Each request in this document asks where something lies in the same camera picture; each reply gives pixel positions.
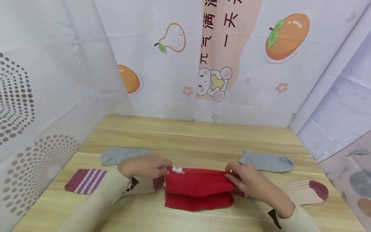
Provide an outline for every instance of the wood grain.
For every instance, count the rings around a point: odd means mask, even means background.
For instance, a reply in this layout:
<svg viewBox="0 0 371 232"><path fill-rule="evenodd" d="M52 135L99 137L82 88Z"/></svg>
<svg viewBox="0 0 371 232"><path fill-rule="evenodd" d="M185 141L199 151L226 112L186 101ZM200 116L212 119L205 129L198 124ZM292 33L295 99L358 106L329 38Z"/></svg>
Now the wood grain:
<svg viewBox="0 0 371 232"><path fill-rule="evenodd" d="M66 192L64 185L77 169L112 168L101 165L99 160L100 154L112 146L149 149L170 159L174 166L218 170L228 162L238 161L243 150L288 156L295 162L293 171L264 173L278 185L316 180L328 187L326 202L304 206L322 232L365 231L289 129L122 115L102 120L14 231L55 231L88 197ZM230 208L191 213L165 208L164 191L160 190L122 198L102 215L95 231L278 232L267 214L270 209L262 202L236 196Z"/></svg>

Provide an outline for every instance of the sleeve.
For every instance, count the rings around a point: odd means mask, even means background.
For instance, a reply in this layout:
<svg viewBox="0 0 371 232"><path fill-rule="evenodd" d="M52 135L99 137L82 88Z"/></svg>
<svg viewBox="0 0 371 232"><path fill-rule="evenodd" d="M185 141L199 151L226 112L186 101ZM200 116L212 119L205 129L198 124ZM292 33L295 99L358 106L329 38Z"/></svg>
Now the sleeve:
<svg viewBox="0 0 371 232"><path fill-rule="evenodd" d="M69 218L57 229L57 232L93 231L102 212L113 205L131 184L117 169L107 172L97 189L82 203Z"/></svg>
<svg viewBox="0 0 371 232"><path fill-rule="evenodd" d="M282 219L278 213L276 217L285 232L320 232L314 219L300 205L295 205L291 217Z"/></svg>

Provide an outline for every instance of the purple stripe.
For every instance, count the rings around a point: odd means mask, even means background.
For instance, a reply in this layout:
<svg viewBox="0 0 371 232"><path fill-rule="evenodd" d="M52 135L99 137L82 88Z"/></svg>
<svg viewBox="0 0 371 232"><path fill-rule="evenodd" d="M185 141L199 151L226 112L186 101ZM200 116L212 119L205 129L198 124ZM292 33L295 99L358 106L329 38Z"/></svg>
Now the purple stripe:
<svg viewBox="0 0 371 232"><path fill-rule="evenodd" d="M81 187L79 188L79 190L77 190L77 193L81 193L81 191L84 189L84 186L86 185L86 183L89 181L90 177L93 175L93 172L94 172L95 169L91 169L88 177L85 179L84 183L81 185Z"/></svg>
<svg viewBox="0 0 371 232"><path fill-rule="evenodd" d="M103 177L106 175L107 171L103 171L102 175L99 177L98 181L95 183L95 186L92 189L92 193L98 187L99 183L102 181Z"/></svg>
<svg viewBox="0 0 371 232"><path fill-rule="evenodd" d="M89 182L88 186L87 186L86 189L84 190L84 194L87 194L87 193L88 193L89 189L91 188L91 186L93 185L95 179L98 177L98 175L99 175L99 173L101 173L101 171L102 171L102 170L98 170L98 171L95 173L93 179Z"/></svg>

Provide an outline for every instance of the gray dot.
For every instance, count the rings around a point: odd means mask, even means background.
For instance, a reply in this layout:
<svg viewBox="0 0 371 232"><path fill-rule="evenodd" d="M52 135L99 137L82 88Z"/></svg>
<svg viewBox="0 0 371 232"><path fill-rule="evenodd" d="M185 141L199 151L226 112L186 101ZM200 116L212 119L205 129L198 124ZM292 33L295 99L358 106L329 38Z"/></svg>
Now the gray dot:
<svg viewBox="0 0 371 232"><path fill-rule="evenodd" d="M371 171L360 170L349 177L353 190L362 197L371 198Z"/></svg>

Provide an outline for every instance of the gray sock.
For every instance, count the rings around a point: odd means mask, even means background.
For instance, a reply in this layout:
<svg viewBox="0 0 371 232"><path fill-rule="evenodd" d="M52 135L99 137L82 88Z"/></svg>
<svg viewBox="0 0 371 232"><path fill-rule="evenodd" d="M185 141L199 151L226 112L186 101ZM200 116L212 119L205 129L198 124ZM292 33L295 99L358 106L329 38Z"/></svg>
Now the gray sock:
<svg viewBox="0 0 371 232"><path fill-rule="evenodd" d="M256 154L244 151L239 163L252 163L257 169L272 172L287 172L294 168L294 161L276 154Z"/></svg>
<svg viewBox="0 0 371 232"><path fill-rule="evenodd" d="M119 164L121 160L149 154L151 154L151 152L144 149L112 147L105 153L101 154L101 163L106 166L116 165Z"/></svg>

